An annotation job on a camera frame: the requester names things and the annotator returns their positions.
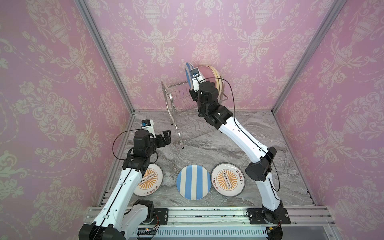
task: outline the marble countertop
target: marble countertop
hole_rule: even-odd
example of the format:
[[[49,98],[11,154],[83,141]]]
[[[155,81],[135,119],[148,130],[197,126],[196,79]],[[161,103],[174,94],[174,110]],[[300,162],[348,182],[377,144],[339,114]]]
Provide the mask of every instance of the marble countertop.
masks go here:
[[[174,126],[169,122],[168,112],[136,112],[133,129],[140,128],[141,120],[153,119],[155,133],[159,134],[170,129],[172,142],[170,145],[158,148],[158,164],[164,179],[161,187],[148,197],[133,195],[132,205],[137,199],[152,200],[155,206],[261,206],[262,198],[253,180],[245,174],[245,168],[250,163],[247,155],[224,133],[212,131],[185,142],[181,148],[179,137]],[[270,111],[237,112],[238,121],[253,134],[257,140],[266,146],[273,146],[277,150],[274,163],[279,172],[281,189],[279,198],[285,206],[313,205],[304,185],[303,179],[296,168],[288,147],[281,135],[277,123]],[[132,147],[133,134],[130,134],[125,154]],[[200,200],[188,200],[182,197],[176,188],[176,178],[181,169],[187,165],[198,164],[209,172],[219,163],[229,162],[238,166],[245,175],[245,188],[236,197],[225,197],[216,192],[213,187]],[[278,187],[275,169],[272,168],[273,182]]]

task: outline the robotic arm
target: robotic arm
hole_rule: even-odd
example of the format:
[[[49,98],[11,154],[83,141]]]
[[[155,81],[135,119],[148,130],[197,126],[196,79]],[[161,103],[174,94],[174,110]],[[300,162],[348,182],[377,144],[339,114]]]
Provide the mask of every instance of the robotic arm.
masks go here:
[[[116,187],[94,222],[82,226],[79,240],[126,240],[142,222],[149,224],[153,221],[154,205],[149,200],[137,200],[125,213],[133,191],[151,163],[151,155],[158,147],[170,144],[170,130],[163,131],[164,136],[155,137],[153,125],[153,120],[142,121],[142,129],[135,132],[134,146],[124,160]]]
[[[251,160],[245,173],[256,182],[263,201],[263,213],[270,223],[278,223],[283,214],[283,203],[278,198],[271,175],[271,163],[276,155],[274,147],[266,147],[257,141],[233,116],[218,103],[215,84],[205,81],[198,68],[191,71],[194,89],[190,94],[197,101],[199,117],[232,139]]]

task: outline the orange sunburst pattern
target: orange sunburst pattern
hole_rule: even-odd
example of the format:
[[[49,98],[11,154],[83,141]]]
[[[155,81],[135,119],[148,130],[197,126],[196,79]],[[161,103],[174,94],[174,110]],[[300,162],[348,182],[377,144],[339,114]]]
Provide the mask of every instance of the orange sunburst pattern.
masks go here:
[[[156,181],[157,172],[153,169],[147,169],[138,186],[141,189],[149,189],[155,185]]]
[[[237,186],[237,177],[230,170],[223,170],[217,175],[217,182],[224,190],[233,190]]]

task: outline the pink wall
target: pink wall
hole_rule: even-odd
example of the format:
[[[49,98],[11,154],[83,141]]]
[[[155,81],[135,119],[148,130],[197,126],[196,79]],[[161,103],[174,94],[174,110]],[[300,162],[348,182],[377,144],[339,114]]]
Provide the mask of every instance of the pink wall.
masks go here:
[[[128,117],[73,1],[3,1],[0,239],[77,239]]]
[[[270,109],[332,2],[87,0],[136,109],[165,109],[186,61],[216,67],[237,108]]]
[[[279,110],[344,240],[384,234],[384,2],[348,0]]]

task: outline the metal dish rack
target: metal dish rack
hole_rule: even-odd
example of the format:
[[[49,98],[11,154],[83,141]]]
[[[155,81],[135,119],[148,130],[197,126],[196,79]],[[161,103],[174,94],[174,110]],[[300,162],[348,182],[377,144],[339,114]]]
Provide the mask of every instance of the metal dish rack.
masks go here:
[[[175,125],[181,148],[184,148],[185,141],[215,130],[204,118],[198,117],[197,104],[189,94],[190,87],[187,81],[169,86],[162,81],[161,87],[163,89],[170,123],[171,125]],[[218,102],[222,103],[227,99],[228,97],[224,93],[223,83],[223,90],[218,97]]]

